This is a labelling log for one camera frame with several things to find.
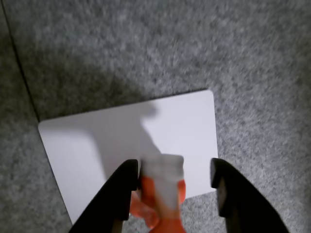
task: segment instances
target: white card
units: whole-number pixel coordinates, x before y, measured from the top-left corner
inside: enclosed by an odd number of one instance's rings
[[[72,223],[127,159],[165,153],[184,157],[186,198],[211,192],[217,158],[211,91],[46,120],[39,132]]]

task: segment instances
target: orange object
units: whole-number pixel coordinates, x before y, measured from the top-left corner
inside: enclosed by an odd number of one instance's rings
[[[186,197],[183,157],[157,155],[142,160],[141,198],[132,192],[130,212],[145,219],[152,233],[185,233],[180,204]]]

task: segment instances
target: gray carpet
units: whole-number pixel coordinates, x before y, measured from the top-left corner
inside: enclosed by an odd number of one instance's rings
[[[39,120],[210,89],[219,157],[291,232],[311,232],[310,1],[2,1]],[[12,68],[1,71],[0,232],[66,232],[6,34],[1,67]],[[187,232],[225,232],[215,201],[215,194],[185,201]],[[146,229],[130,218],[123,231]]]

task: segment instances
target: floor seam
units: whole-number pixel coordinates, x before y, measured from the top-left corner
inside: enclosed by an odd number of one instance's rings
[[[28,86],[28,83],[27,83],[27,80],[26,80],[26,77],[25,77],[24,70],[22,68],[22,65],[21,65],[21,62],[20,62],[20,59],[19,59],[19,56],[18,56],[18,53],[17,53],[17,48],[16,48],[16,45],[15,45],[15,42],[14,42],[14,39],[13,39],[12,31],[11,31],[11,28],[10,28],[10,24],[9,24],[9,20],[8,20],[8,17],[7,17],[7,14],[6,14],[6,10],[5,10],[5,7],[4,7],[3,0],[1,0],[1,5],[2,5],[2,9],[3,9],[3,14],[4,14],[5,22],[6,22],[6,25],[7,25],[7,28],[8,28],[8,32],[9,32],[9,36],[10,36],[10,40],[11,40],[11,44],[12,44],[12,48],[13,48],[13,52],[15,54],[16,62],[17,62],[19,71],[21,73],[22,79],[24,81],[24,84],[25,84],[25,87],[26,87],[26,90],[27,90],[27,93],[28,93],[28,96],[29,96],[30,103],[31,103],[31,105],[33,107],[33,110],[34,110],[34,113],[35,113],[35,117],[37,118],[37,121],[39,122],[40,121],[39,114],[38,114],[38,112],[37,112],[37,110],[35,108],[35,102],[34,102],[34,99],[33,99],[32,95],[31,95],[31,92],[30,92],[30,89],[29,89],[29,86]]]

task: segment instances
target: blurry object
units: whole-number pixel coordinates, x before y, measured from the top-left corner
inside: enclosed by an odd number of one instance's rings
[[[138,186],[138,161],[127,160],[110,176],[69,233],[121,233],[128,220],[131,193]]]
[[[156,154],[141,160],[141,202],[132,192],[131,213],[145,219],[151,232],[185,232],[180,204],[185,200],[184,158]]]
[[[272,205],[230,163],[213,158],[210,172],[228,233],[288,233]]]
[[[178,157],[165,160],[161,162],[166,164],[164,170],[159,169],[159,164],[148,160],[147,166],[145,164],[146,176],[142,165],[141,183],[138,179],[138,161],[125,161],[103,185],[69,233],[121,233],[122,222],[129,217],[131,198],[136,201],[132,204],[141,205],[144,202],[153,207],[143,210],[142,216],[147,216],[153,209],[157,213],[157,216],[151,215],[154,219],[149,223],[155,224],[151,233],[184,233],[179,213],[179,204],[185,192],[185,185],[179,179],[182,177],[181,160]],[[276,210],[231,164],[213,158],[210,166],[211,186],[217,188],[219,215],[225,217],[228,233],[288,233]],[[132,195],[137,187],[141,187],[142,202],[138,196]]]

